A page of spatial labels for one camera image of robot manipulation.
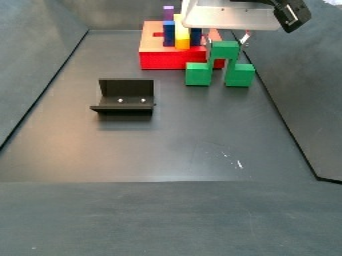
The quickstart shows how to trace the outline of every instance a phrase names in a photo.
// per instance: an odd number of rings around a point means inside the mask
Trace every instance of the black holder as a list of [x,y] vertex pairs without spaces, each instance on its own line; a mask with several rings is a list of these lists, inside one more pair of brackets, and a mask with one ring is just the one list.
[[134,113],[153,111],[153,80],[98,79],[101,100],[90,109],[97,113]]

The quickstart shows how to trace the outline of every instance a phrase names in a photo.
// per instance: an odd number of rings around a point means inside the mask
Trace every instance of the gray floor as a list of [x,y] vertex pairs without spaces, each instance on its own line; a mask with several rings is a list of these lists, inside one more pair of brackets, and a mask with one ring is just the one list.
[[0,254],[339,256],[340,197],[317,182],[1,184]]
[[[185,87],[184,71],[141,71],[138,31],[90,32],[0,153],[1,181],[307,181],[309,168],[257,79]],[[154,79],[149,121],[89,110],[98,78]]]
[[[138,71],[137,45],[86,36],[0,152],[0,255],[339,256],[340,185],[312,178],[257,80],[186,88]],[[156,80],[150,122],[98,120],[96,79],[132,75]],[[216,181],[110,182],[169,180]]]

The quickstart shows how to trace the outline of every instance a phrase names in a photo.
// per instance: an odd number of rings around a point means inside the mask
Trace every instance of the blue block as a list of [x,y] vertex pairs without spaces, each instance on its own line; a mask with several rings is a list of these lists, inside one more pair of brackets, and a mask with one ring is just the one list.
[[201,39],[201,29],[190,28],[190,30],[189,30],[189,45],[200,46],[200,39]]
[[164,42],[162,46],[174,46],[174,22],[162,21]]

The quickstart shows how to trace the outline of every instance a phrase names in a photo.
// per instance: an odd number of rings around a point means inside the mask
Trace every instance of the toy block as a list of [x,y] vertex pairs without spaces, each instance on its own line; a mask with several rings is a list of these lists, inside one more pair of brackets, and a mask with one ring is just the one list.
[[252,64],[234,64],[226,68],[224,82],[226,86],[249,87],[254,75]]
[[[221,40],[216,29],[209,29],[209,38]],[[186,62],[205,62],[206,49],[204,39],[201,46],[192,46],[188,50],[162,46],[162,21],[145,21],[142,24],[138,60],[141,69],[185,69]],[[224,59],[214,60],[213,68],[224,67]]]
[[201,29],[190,28],[189,29],[189,46],[200,46],[201,39]]
[[174,47],[178,50],[186,50],[189,48],[189,38],[176,38]]
[[174,22],[173,21],[162,22],[162,31],[164,31],[162,46],[174,46]]
[[174,20],[174,47],[177,50],[189,49],[189,33],[188,28],[182,27],[181,15],[173,15]]
[[238,43],[236,41],[213,41],[210,52],[209,52],[209,60],[214,59],[236,59],[238,55]]
[[173,20],[173,6],[164,6],[162,13],[164,13],[164,20]]
[[212,67],[206,63],[186,63],[185,85],[209,86]]

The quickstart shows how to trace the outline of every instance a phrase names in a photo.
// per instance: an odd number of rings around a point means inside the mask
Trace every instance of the dark gray surface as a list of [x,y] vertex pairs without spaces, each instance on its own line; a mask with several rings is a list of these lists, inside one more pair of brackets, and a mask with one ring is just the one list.
[[342,11],[305,2],[312,20],[254,32],[246,55],[316,175],[342,180]]
[[[141,71],[138,31],[90,32],[0,152],[1,181],[313,180],[257,80],[185,87],[184,71]],[[100,77],[154,79],[149,121],[89,110]]]
[[178,0],[57,0],[90,29],[141,29],[144,20],[162,20],[162,6],[173,5],[180,13]]
[[1,184],[0,254],[339,256],[340,198],[319,182]]
[[86,27],[53,0],[0,0],[0,146]]

